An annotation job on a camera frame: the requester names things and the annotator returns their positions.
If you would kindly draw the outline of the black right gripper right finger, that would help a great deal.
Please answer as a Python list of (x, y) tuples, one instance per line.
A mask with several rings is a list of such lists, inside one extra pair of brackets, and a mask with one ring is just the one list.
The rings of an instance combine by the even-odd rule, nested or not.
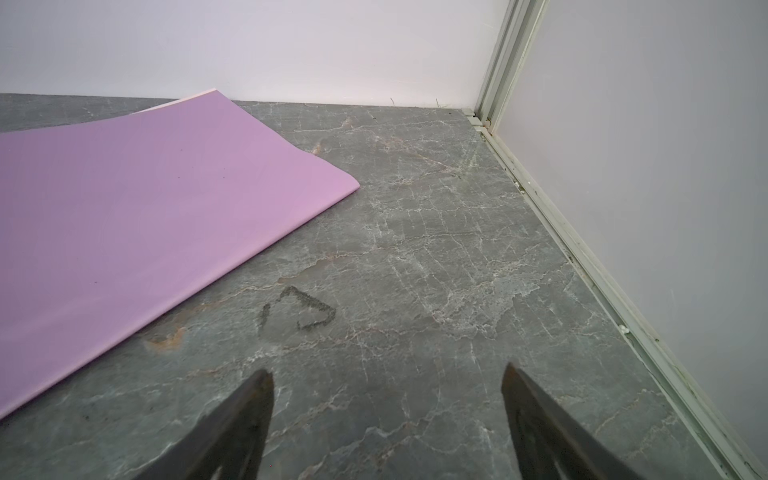
[(638, 479), (522, 369), (506, 365), (501, 385), (523, 479)]

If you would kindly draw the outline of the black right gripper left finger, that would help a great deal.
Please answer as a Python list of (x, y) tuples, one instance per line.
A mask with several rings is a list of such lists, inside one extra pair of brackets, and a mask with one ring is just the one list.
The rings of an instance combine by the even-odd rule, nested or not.
[(255, 479), (274, 407), (274, 378), (254, 372), (139, 479)]

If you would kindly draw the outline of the pink purple wrapping paper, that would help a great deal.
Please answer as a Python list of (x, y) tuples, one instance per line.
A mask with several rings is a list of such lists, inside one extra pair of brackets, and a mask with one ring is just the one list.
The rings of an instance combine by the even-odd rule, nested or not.
[(2, 414), (358, 188), (216, 90), (3, 134)]

